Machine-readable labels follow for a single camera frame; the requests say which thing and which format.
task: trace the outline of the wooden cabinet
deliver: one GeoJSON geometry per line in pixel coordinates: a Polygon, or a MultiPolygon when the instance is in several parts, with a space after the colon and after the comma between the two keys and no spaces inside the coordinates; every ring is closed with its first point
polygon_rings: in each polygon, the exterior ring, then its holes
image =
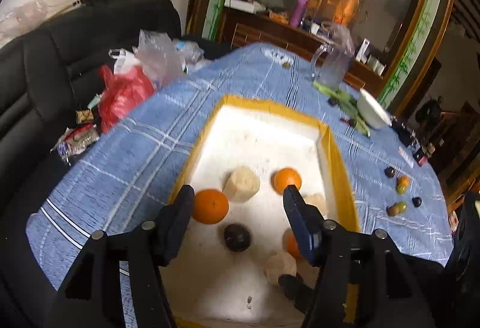
{"type": "MultiPolygon", "coordinates": [[[[271,43],[309,61],[322,44],[320,38],[301,29],[274,22],[266,15],[253,15],[233,9],[226,9],[225,13],[221,40],[232,47],[242,47],[255,42],[271,43]]],[[[365,88],[375,97],[383,88],[382,77],[355,60],[352,61],[344,81],[357,90],[365,88]]]]}

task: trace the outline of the purple bottle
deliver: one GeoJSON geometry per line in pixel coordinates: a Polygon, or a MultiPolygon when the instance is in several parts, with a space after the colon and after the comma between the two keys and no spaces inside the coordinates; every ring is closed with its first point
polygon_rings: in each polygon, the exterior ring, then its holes
{"type": "Polygon", "coordinates": [[[297,8],[293,11],[292,18],[290,19],[290,25],[292,27],[298,27],[300,20],[303,17],[303,12],[308,3],[308,0],[297,0],[297,8]]]}

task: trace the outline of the metal screw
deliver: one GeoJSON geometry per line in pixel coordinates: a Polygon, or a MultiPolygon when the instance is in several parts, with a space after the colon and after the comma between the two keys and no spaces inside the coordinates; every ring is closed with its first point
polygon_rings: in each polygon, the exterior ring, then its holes
{"type": "Polygon", "coordinates": [[[150,229],[153,229],[154,227],[155,227],[155,222],[153,222],[153,221],[145,221],[142,224],[142,229],[143,230],[150,230],[150,229]]]}
{"type": "Polygon", "coordinates": [[[96,230],[95,232],[92,233],[92,238],[94,240],[100,240],[103,237],[103,231],[102,230],[96,230]]]}
{"type": "Polygon", "coordinates": [[[333,230],[337,227],[337,223],[333,219],[326,219],[323,222],[323,227],[328,230],[333,230]]]}
{"type": "Polygon", "coordinates": [[[375,231],[375,236],[378,238],[381,238],[382,240],[386,239],[388,236],[388,233],[385,232],[383,229],[376,229],[375,231]]]}

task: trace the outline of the clear plastic jug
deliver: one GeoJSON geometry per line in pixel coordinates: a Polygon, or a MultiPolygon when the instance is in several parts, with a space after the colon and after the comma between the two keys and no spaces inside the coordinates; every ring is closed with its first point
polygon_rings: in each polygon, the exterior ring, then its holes
{"type": "Polygon", "coordinates": [[[337,90],[349,69],[350,61],[355,53],[350,30],[337,23],[322,23],[331,35],[328,42],[322,44],[311,58],[311,77],[327,87],[337,90]],[[327,53],[321,66],[317,66],[318,58],[327,53]]]}

